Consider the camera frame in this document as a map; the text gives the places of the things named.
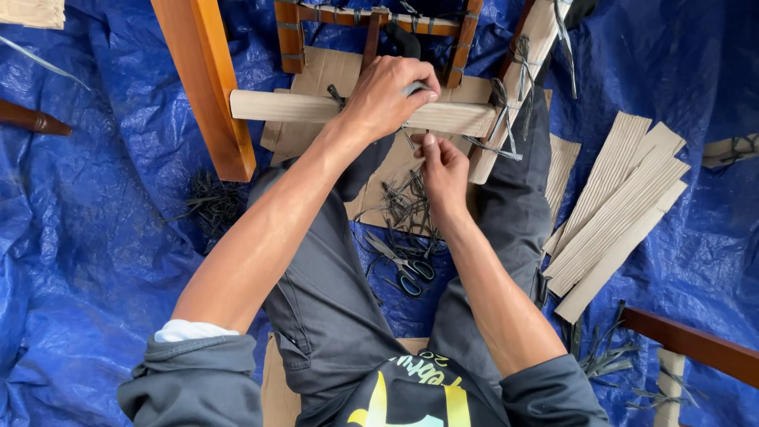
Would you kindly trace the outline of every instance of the forearm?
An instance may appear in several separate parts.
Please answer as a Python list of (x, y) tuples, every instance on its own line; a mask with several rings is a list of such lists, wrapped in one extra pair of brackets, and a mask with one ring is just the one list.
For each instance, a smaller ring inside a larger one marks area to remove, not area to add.
[(448, 222), (444, 237), (474, 321), (501, 374), (505, 377), (566, 354), (556, 332), (504, 270), (468, 212)]
[(224, 235), (179, 297), (172, 318), (244, 334), (285, 272), (340, 173), (359, 131), (325, 125), (300, 159)]

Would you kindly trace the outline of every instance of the scissors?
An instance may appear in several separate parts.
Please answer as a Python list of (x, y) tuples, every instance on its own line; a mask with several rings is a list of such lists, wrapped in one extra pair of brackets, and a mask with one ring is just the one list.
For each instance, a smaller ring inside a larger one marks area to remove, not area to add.
[(372, 245), (376, 250), (382, 252), (382, 254), (389, 258), (390, 261), (395, 262), (395, 266), (398, 267), (398, 282), (393, 283), (387, 279), (386, 281), (388, 283), (391, 283), (396, 288), (399, 288), (401, 291), (406, 293), (406, 295), (412, 298), (419, 298), (424, 292), (424, 288), (419, 286), (419, 283), (406, 269), (409, 269), (412, 272), (418, 274), (426, 281), (430, 281), (435, 278), (435, 270), (432, 268), (432, 266), (424, 261), (406, 261), (405, 259), (400, 258), (398, 255), (396, 255), (395, 252), (393, 252), (392, 249), (382, 241), (382, 239), (375, 236), (372, 232), (367, 232), (367, 235), (369, 236), (368, 238), (364, 237), (367, 242), (369, 242), (369, 244)]

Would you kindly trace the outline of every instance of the scissor handle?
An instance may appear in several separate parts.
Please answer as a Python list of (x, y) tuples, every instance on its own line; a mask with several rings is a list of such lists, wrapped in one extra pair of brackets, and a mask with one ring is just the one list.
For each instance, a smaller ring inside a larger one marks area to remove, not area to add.
[(435, 269), (428, 263), (418, 260), (412, 260), (408, 263), (410, 264), (409, 267), (425, 281), (429, 282), (435, 278)]
[(411, 298), (419, 298), (424, 292), (419, 283), (405, 270), (398, 270), (398, 285)]

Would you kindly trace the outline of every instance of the left hand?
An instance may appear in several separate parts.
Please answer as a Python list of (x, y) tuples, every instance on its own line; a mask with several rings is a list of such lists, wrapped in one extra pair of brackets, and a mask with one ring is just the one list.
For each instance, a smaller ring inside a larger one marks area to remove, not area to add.
[[(431, 90), (406, 96), (403, 90), (414, 81)], [(377, 56), (358, 79), (348, 104), (340, 113), (351, 129), (367, 137), (366, 143), (394, 133), (419, 107), (440, 96), (440, 83), (429, 62), (397, 56)]]

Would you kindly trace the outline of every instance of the hand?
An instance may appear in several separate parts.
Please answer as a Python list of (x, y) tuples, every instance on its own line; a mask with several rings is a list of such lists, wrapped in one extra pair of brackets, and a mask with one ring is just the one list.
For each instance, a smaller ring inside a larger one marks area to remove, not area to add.
[(443, 235), (467, 210), (469, 159), (451, 141), (433, 134), (416, 134), (411, 140), (421, 144), (415, 157), (424, 157), (421, 167), (430, 214)]
[[(403, 90), (414, 81), (432, 90), (417, 90), (406, 96)], [(377, 56), (358, 78), (340, 118), (346, 127), (361, 132), (369, 144), (394, 133), (419, 107), (433, 103), (440, 95), (440, 83), (429, 62), (396, 56)]]

